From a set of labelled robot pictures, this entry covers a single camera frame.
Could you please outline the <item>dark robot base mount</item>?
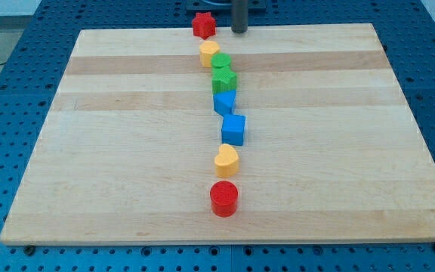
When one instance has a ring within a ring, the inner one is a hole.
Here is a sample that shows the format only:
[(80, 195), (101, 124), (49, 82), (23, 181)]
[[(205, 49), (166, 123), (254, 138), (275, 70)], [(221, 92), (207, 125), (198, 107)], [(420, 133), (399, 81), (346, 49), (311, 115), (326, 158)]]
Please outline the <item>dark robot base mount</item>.
[[(207, 11), (230, 11), (231, 0), (186, 0), (187, 11), (207, 12)], [(264, 11), (267, 2), (264, 0), (248, 0), (250, 11)]]

